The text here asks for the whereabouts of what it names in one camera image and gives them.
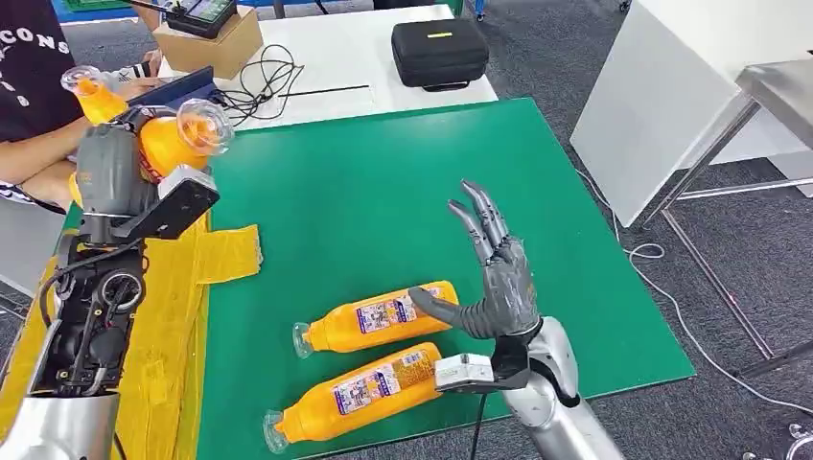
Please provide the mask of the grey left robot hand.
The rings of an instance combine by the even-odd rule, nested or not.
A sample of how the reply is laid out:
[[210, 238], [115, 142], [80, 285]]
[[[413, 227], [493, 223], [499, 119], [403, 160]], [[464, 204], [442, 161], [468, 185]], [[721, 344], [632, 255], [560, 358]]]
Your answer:
[[164, 105], [136, 105], [85, 132], [75, 182], [86, 214], [132, 217], [158, 200], [157, 186], [142, 175], [139, 134], [147, 122], [175, 114]]

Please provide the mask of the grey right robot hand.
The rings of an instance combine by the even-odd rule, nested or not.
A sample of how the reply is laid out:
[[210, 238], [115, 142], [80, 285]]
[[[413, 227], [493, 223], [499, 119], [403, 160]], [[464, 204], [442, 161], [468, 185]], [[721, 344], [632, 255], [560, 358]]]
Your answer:
[[458, 306], [422, 287], [411, 287], [407, 293], [418, 310], [473, 338], [526, 334], [542, 322], [542, 317], [523, 243], [510, 234], [498, 206], [483, 188], [463, 179], [461, 189], [474, 211], [454, 199], [448, 208], [461, 221], [476, 252], [483, 297], [471, 305]]

